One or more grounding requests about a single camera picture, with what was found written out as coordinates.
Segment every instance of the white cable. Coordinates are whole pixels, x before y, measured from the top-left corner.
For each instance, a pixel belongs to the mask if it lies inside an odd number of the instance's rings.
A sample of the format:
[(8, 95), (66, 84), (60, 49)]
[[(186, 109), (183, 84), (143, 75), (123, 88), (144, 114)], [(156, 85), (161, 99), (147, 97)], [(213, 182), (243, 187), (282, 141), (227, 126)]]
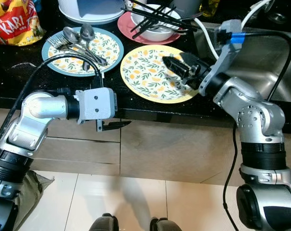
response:
[(215, 57), (216, 59), (218, 59), (218, 58), (219, 58), (219, 55), (217, 54), (217, 52), (216, 52), (215, 49), (214, 49), (214, 46), (213, 46), (213, 44), (212, 44), (212, 41), (211, 41), (211, 39), (210, 39), (210, 37), (209, 37), (209, 35), (208, 35), (208, 32), (207, 32), (207, 30), (206, 30), (204, 24), (203, 24), (199, 19), (197, 19), (197, 18), (195, 18), (194, 21), (195, 21), (196, 24), (198, 24), (199, 27), (202, 29), (202, 31), (203, 31), (203, 33), (204, 33), (204, 35), (205, 35), (205, 38), (206, 38), (206, 40), (207, 40), (207, 43), (208, 43), (209, 48), (211, 49), (211, 51), (212, 51), (214, 57)]
[(260, 8), (262, 8), (264, 5), (266, 5), (270, 1), (272, 1), (272, 0), (263, 0), (263, 1), (258, 2), (255, 5), (251, 6), (251, 11), (246, 15), (244, 20), (241, 22), (241, 29), (244, 28), (247, 21), (251, 18), (252, 15), (254, 15), (255, 12), (257, 12)]
[[(244, 20), (241, 23), (241, 29), (243, 29), (243, 27), (245, 26), (245, 24), (247, 23), (247, 21), (251, 18), (252, 15), (254, 15), (255, 12), (257, 12), (260, 8), (262, 8), (264, 5), (266, 5), (267, 3), (269, 3), (272, 0), (262, 0), (254, 5), (251, 6), (251, 11), (246, 15), (246, 17), (244, 18)], [(219, 58), (219, 55), (217, 54), (216, 50), (214, 49), (213, 43), (209, 37), (209, 34), (206, 30), (206, 27), (204, 26), (204, 24), (198, 19), (195, 18), (194, 21), (196, 22), (196, 24), (199, 25), (199, 27), (201, 28), (201, 30), (203, 31), (206, 41), (208, 43), (208, 46), (211, 50), (211, 52), (213, 53), (214, 57), (216, 59)]]

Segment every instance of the fork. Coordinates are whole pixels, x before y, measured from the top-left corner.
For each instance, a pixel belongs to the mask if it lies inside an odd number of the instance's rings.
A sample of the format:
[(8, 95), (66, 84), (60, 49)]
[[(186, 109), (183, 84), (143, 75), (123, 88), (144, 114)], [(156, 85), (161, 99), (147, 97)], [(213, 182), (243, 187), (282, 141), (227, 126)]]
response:
[(70, 41), (68, 41), (68, 39), (62, 35), (62, 34), (59, 34), (57, 35), (57, 38), (59, 41), (61, 41), (63, 44), (70, 44), (71, 46), (73, 47), (76, 47), (78, 49), (81, 49), (81, 50), (85, 50), (90, 56), (93, 57), (94, 60), (97, 60), (96, 62), (100, 65), (107, 65), (107, 60), (96, 55), (95, 53), (93, 53), (87, 46), (83, 45), (82, 43), (71, 43)]
[(91, 58), (95, 63), (98, 63), (99, 65), (102, 65), (102, 66), (105, 66), (108, 64), (105, 59), (102, 59), (101, 57), (97, 57), (83, 44), (70, 43), (64, 37), (64, 35), (57, 35), (57, 39), (49, 37), (47, 38), (47, 42), (57, 50), (72, 51), (74, 53), (82, 54), (84, 56), (87, 56), (88, 58)]

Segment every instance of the robotic arm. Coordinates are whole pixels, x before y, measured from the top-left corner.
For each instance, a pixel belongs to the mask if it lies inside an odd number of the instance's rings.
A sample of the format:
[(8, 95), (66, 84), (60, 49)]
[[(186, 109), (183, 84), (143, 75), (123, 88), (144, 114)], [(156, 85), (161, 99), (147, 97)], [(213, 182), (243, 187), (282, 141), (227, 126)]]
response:
[(18, 207), (13, 203), (33, 157), (47, 136), (55, 118), (77, 119), (78, 124), (96, 120), (98, 132), (121, 128), (130, 123), (112, 122), (117, 110), (116, 94), (110, 88), (77, 90), (74, 96), (33, 92), (22, 103), (21, 113), (0, 139), (0, 231), (13, 230)]
[[(240, 21), (224, 22), (225, 32), (241, 32)], [(291, 229), (291, 170), (286, 166), (282, 128), (285, 116), (277, 105), (263, 100), (259, 92), (237, 77), (223, 74), (241, 49), (243, 41), (228, 41), (213, 66), (182, 53), (185, 63), (164, 57), (168, 69), (183, 84), (198, 89), (231, 115), (240, 131), (245, 184), (237, 190), (242, 223), (255, 230)]]

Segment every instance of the gray cloth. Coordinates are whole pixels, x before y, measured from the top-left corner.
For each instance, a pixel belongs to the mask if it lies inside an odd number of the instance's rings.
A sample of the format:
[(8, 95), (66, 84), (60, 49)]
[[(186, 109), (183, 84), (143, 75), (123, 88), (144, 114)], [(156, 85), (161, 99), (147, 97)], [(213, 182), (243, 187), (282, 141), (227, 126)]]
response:
[(41, 199), (44, 190), (54, 181), (49, 180), (34, 171), (28, 171), (23, 187), (18, 197), (14, 199), (18, 205), (18, 216), (15, 222), (14, 231), (18, 230), (28, 216), (32, 213), (39, 200)]

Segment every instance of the white tile floor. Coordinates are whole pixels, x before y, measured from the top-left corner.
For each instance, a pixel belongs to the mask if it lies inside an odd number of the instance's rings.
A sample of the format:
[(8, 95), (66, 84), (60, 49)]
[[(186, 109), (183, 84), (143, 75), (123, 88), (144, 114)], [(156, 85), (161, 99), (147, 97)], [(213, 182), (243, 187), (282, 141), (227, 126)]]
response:
[[(20, 231), (88, 231), (93, 221), (109, 212), (121, 231), (148, 231), (151, 217), (167, 217), (183, 231), (231, 231), (222, 208), (222, 186), (43, 172), (53, 182)], [(228, 203), (239, 229), (236, 187)]]

